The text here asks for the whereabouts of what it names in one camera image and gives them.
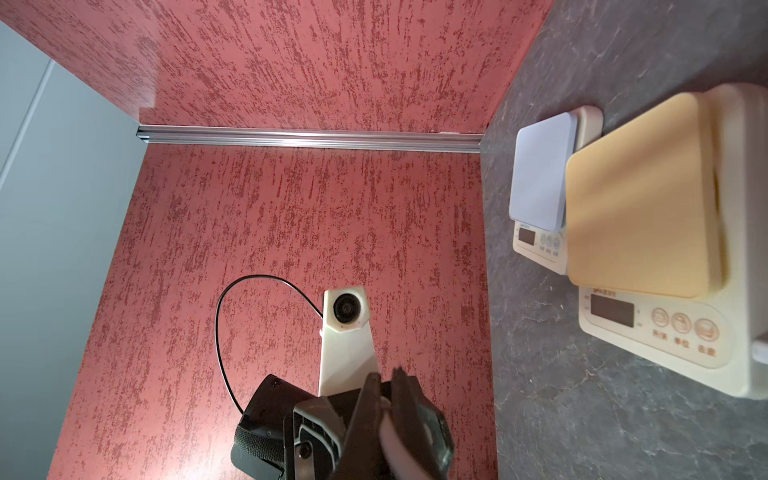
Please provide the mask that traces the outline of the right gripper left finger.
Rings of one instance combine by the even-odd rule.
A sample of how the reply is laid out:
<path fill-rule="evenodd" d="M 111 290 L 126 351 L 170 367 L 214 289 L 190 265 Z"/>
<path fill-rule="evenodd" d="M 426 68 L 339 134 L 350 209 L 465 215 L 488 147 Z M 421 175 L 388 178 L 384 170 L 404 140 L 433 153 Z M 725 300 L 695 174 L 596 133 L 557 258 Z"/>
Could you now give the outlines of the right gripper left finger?
<path fill-rule="evenodd" d="M 380 479 L 384 461 L 379 441 L 383 417 L 381 375 L 370 373 L 363 386 L 331 397 L 346 422 L 346 433 L 332 479 Z"/>

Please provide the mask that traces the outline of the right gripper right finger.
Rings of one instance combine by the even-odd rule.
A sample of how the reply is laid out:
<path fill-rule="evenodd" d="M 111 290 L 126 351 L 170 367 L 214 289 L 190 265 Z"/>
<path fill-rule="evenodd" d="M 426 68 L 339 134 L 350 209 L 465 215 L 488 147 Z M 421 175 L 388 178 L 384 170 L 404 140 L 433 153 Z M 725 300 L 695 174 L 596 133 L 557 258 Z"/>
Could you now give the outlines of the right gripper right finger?
<path fill-rule="evenodd" d="M 442 479 L 432 443 L 428 438 L 420 408 L 425 406 L 425 396 L 415 377 L 402 368 L 393 370 L 391 379 L 392 415 L 395 432 L 413 463 L 428 479 Z"/>

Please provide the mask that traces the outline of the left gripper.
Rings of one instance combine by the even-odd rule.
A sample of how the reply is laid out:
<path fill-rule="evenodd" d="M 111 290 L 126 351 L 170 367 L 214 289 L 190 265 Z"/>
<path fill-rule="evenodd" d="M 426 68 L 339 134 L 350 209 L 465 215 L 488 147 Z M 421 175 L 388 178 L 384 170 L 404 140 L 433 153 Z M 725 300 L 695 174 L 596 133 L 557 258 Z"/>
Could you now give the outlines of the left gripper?
<path fill-rule="evenodd" d="M 384 472 L 380 479 L 428 479 L 395 432 L 391 380 L 381 379 L 381 395 L 379 441 Z M 332 479 L 346 433 L 346 422 L 331 403 L 332 396 L 316 397 L 268 376 L 236 427 L 232 464 L 253 479 Z M 453 462 L 454 442 L 443 413 L 426 396 L 425 403 L 420 413 L 445 479 Z"/>

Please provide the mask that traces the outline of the lavender kitchen scale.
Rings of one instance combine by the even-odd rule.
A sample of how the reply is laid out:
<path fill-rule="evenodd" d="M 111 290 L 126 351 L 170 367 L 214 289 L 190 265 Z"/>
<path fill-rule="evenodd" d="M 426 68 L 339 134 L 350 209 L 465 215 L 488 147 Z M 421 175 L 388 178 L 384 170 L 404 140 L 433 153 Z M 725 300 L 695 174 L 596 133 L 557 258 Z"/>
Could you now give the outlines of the lavender kitchen scale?
<path fill-rule="evenodd" d="M 517 134 L 508 208 L 513 250 L 558 275 L 568 270 L 565 167 L 601 137 L 603 123 L 602 110 L 585 105 Z"/>

